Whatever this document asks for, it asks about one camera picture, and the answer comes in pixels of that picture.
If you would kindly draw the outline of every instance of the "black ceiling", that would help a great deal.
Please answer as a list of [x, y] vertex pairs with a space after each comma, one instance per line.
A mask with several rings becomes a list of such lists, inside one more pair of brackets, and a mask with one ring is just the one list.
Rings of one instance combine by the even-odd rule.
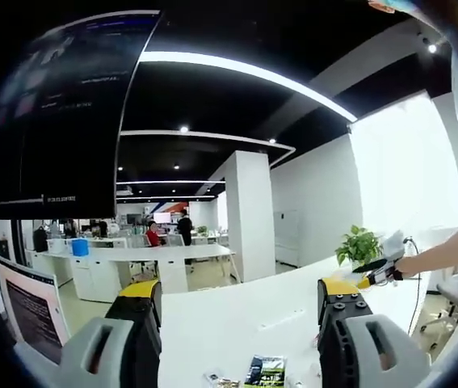
[[[23, 44], [49, 28], [130, 9], [165, 11], [149, 51], [226, 57], [304, 84], [365, 40], [407, 19], [403, 14], [375, 11], [364, 0], [237, 0], [223, 5], [208, 0], [118, 0], [83, 9], [67, 0], [51, 6], [15, 2], [0, 7], [0, 81]], [[334, 100], [361, 116], [422, 88], [433, 95], [444, 93], [450, 90], [448, 58], [446, 52], [429, 61], [416, 55], [407, 57]], [[176, 63], [139, 64], [123, 130], [176, 130], [187, 124], [193, 131], [250, 137], [291, 96], [292, 92], [281, 86], [229, 70]], [[296, 147], [295, 157], [346, 131], [346, 121], [322, 107], [277, 133], [277, 140]], [[243, 144], [192, 137], [122, 137], [118, 158], [124, 170], [118, 181], [208, 179], [233, 150], [246, 149]], [[181, 166], [178, 171], [172, 168], [175, 162]], [[148, 196], [165, 195], [173, 189], [178, 195], [192, 195], [198, 186], [145, 185], [133, 189], [135, 193], [148, 192]], [[212, 191], [222, 190], [218, 185]]]

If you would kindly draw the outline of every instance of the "floor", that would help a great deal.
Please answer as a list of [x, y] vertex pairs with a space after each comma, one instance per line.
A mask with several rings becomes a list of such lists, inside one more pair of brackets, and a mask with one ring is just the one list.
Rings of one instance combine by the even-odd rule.
[[[190, 291], [207, 289], [212, 287], [225, 287], [233, 285], [236, 281], [229, 276], [229, 262], [223, 263], [225, 276], [221, 266], [216, 261], [205, 261], [194, 264], [194, 270], [187, 274], [187, 283]], [[295, 268], [277, 263], [275, 271], [277, 274], [291, 271]], [[110, 308], [110, 303], [87, 302], [78, 299], [72, 281], [60, 287], [61, 306], [64, 311], [69, 333], [76, 334], [87, 322], [94, 317], [104, 317]], [[430, 350], [430, 346], [436, 341], [440, 332], [446, 332], [442, 324], [429, 326], [424, 333], [420, 332], [420, 327], [435, 318], [441, 310], [447, 308], [446, 299], [439, 295], [427, 295], [419, 316], [417, 326], [412, 337], [420, 345], [421, 349], [429, 352], [432, 360], [440, 354], [443, 346], [449, 340], [450, 335], [443, 335], [438, 346]]]

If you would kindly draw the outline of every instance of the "computer monitor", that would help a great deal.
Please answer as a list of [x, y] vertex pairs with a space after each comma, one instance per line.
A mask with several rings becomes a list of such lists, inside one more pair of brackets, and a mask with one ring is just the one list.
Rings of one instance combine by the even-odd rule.
[[0, 289], [17, 342], [59, 364], [69, 331], [56, 277], [0, 258]]
[[171, 213], [154, 213], [153, 219], [158, 224], [170, 224], [171, 223]]

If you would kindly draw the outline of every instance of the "monitor screen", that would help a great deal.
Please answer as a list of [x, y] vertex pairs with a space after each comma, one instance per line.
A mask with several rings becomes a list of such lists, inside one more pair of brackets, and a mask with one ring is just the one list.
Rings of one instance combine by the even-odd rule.
[[20, 53], [0, 88], [0, 219], [115, 216], [124, 101], [158, 16], [97, 15]]
[[0, 258], [0, 288], [16, 340], [59, 364], [69, 332], [55, 276]]
[[154, 213], [153, 219], [158, 224], [170, 224], [171, 223], [171, 213]]

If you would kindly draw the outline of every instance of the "potted plant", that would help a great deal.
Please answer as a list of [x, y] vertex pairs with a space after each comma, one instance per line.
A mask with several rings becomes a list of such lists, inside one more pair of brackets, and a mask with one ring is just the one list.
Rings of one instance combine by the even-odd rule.
[[351, 227], [351, 234], [344, 234], [345, 241], [336, 252], [338, 265], [342, 265], [343, 260], [349, 259], [352, 263], [352, 269], [367, 265], [383, 254], [383, 247], [379, 239], [373, 232], [365, 228], [359, 228], [356, 225]]
[[207, 226], [198, 226], [196, 231], [200, 236], [207, 237], [208, 236], [208, 229]]

